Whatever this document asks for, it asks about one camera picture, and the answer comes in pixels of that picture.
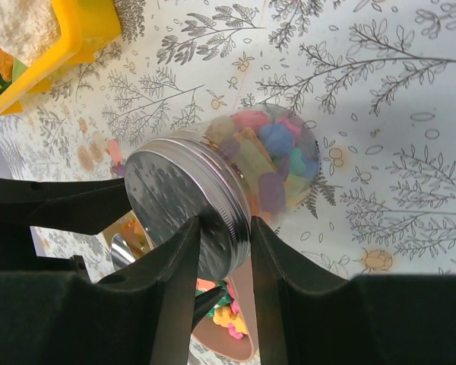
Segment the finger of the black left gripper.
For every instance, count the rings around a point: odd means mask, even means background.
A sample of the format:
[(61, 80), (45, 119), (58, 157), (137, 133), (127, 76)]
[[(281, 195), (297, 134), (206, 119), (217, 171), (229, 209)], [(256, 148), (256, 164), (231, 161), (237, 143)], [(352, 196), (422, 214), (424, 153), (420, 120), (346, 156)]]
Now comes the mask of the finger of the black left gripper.
[(222, 287), (214, 287), (200, 295), (197, 295), (195, 297), (192, 326), (196, 327), (225, 295), (226, 291)]
[(82, 258), (39, 257), (32, 227), (93, 236), (130, 210), (123, 179), (50, 183), (0, 178), (0, 270), (84, 270)]

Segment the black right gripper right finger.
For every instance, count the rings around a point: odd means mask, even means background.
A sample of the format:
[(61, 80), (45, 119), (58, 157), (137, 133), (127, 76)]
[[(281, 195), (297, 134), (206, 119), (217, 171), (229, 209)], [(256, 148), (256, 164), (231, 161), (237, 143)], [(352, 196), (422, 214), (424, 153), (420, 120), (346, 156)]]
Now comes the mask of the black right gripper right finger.
[(456, 275), (345, 280), (252, 218), (263, 364), (456, 364)]

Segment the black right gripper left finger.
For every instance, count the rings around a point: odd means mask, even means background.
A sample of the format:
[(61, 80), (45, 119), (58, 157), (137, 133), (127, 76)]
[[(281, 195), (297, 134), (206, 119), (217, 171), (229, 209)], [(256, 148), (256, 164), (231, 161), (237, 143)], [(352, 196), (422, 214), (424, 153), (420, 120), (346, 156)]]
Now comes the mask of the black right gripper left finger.
[(191, 219), (92, 283), (78, 260), (36, 256), (27, 228), (0, 228), (0, 364), (186, 363), (199, 241)]

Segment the silver metal scoop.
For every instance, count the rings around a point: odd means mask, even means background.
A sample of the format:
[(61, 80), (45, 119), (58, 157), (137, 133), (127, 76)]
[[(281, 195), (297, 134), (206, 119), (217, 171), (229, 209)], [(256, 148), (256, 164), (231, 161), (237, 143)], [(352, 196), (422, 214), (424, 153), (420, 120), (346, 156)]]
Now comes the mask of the silver metal scoop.
[(121, 270), (135, 261), (135, 257), (128, 247), (124, 237), (120, 233), (115, 233), (111, 239), (111, 259), (115, 271)]

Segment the silver jar lid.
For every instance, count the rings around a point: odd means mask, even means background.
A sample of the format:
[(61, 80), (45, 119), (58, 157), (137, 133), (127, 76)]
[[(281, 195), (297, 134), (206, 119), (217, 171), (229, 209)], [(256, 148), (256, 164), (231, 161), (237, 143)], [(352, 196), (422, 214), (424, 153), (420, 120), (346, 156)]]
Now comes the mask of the silver jar lid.
[(231, 166), (207, 145), (186, 137), (151, 140), (128, 157), (124, 180), (131, 208), (155, 244), (199, 219), (199, 278), (224, 279), (249, 257), (248, 200)]

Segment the clear glass jar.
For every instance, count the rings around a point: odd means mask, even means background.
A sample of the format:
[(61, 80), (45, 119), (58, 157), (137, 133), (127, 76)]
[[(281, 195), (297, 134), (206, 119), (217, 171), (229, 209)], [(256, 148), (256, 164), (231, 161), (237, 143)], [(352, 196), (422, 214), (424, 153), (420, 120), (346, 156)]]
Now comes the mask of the clear glass jar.
[(233, 169), (251, 214), (272, 227), (314, 191), (318, 143), (304, 120), (287, 108), (258, 104), (189, 130)]

